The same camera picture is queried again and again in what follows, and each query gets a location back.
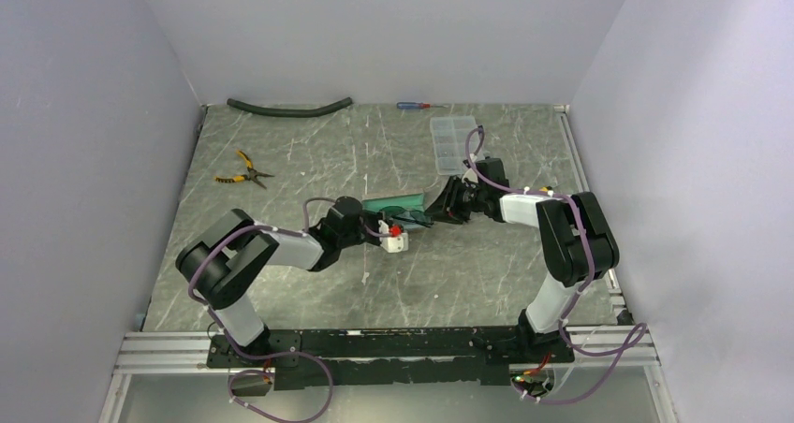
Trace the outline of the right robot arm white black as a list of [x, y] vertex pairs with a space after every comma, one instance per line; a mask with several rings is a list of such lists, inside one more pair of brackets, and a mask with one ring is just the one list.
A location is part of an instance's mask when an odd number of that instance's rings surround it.
[[521, 322], [529, 328], [514, 340], [519, 357], [539, 361], [551, 350], [549, 334], [565, 325], [571, 300], [618, 265], [618, 244], [595, 194], [511, 189], [499, 158], [464, 165], [465, 174], [450, 177], [425, 214], [435, 222], [462, 225], [478, 212], [498, 223], [539, 231], [547, 274], [522, 312]]

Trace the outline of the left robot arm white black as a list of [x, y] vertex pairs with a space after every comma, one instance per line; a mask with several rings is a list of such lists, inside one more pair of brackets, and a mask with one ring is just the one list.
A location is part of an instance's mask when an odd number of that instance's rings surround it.
[[392, 253], [406, 248], [403, 226], [383, 213], [365, 210], [353, 197], [330, 204], [324, 217], [301, 231], [268, 226], [233, 209], [177, 255], [175, 267], [188, 282], [189, 297], [224, 330], [243, 366], [257, 366], [272, 351], [270, 330], [248, 297], [266, 267], [321, 271], [349, 247], [369, 243]]

